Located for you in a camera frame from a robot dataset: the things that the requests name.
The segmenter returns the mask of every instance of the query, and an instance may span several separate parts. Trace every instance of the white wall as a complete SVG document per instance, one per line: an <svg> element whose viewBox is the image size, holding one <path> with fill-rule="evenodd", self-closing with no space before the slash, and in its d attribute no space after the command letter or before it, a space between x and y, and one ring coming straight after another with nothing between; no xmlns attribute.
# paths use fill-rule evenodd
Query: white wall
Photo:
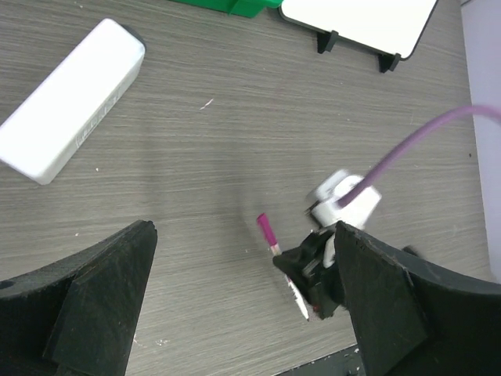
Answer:
<svg viewBox="0 0 501 376"><path fill-rule="evenodd" d="M501 0L472 0L462 11L471 101L501 107ZM476 117L474 127L491 270L501 282L501 125Z"/></svg>

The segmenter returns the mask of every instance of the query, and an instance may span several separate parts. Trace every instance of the green box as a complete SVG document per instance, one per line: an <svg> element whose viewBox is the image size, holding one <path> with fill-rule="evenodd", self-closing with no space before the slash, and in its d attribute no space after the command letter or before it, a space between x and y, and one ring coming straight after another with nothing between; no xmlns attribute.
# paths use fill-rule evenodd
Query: green box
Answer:
<svg viewBox="0 0 501 376"><path fill-rule="evenodd" d="M245 17L256 17L265 7L278 8L283 0L175 0Z"/></svg>

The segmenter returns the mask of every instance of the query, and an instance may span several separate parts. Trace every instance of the white device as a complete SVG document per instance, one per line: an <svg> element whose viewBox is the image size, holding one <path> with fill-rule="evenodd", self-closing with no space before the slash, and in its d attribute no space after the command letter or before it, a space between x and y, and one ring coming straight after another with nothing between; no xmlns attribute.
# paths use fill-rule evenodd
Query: white device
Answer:
<svg viewBox="0 0 501 376"><path fill-rule="evenodd" d="M363 230L367 219L369 219L381 199L379 192L370 186L365 188L344 208L340 208L336 203L362 179L362 176L350 175L346 170L333 173L306 197L311 205L310 214L323 227L329 227L338 221L343 221ZM323 259L324 267L328 268L333 265L334 255L334 237L332 237L326 243Z"/></svg>
<svg viewBox="0 0 501 376"><path fill-rule="evenodd" d="M438 0L283 0L283 18L409 58Z"/></svg>
<svg viewBox="0 0 501 376"><path fill-rule="evenodd" d="M101 21L0 127L0 160L49 184L135 80L145 51Z"/></svg>

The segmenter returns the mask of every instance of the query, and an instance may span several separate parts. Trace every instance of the purple marker cap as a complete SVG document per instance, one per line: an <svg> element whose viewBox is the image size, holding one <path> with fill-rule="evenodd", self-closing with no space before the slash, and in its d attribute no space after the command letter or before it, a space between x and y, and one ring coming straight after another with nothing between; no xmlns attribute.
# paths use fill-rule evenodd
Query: purple marker cap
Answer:
<svg viewBox="0 0 501 376"><path fill-rule="evenodd" d="M261 231L263 235L265 235L265 239L268 242L270 247L277 245L278 241L276 241L275 234L273 233L272 227L269 225L268 217L265 213L258 216L258 226L261 227Z"/></svg>

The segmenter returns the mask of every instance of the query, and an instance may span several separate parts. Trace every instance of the purple tube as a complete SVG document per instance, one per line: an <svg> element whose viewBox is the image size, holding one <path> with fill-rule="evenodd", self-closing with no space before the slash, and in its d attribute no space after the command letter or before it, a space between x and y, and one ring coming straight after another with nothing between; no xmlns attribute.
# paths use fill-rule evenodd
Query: purple tube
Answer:
<svg viewBox="0 0 501 376"><path fill-rule="evenodd" d="M337 201L337 205L344 208L352 202L365 188L372 186L373 183L397 161L403 154L405 154L412 146L417 144L421 139L428 136L429 133L435 129L446 125L450 121L456 120L466 115L481 115L501 123L501 110L490 106L465 106L458 107L442 114L435 119L430 120L428 123L417 129L413 134L404 139L392 151L390 151L381 161L376 164L351 191L346 193L342 198Z"/></svg>

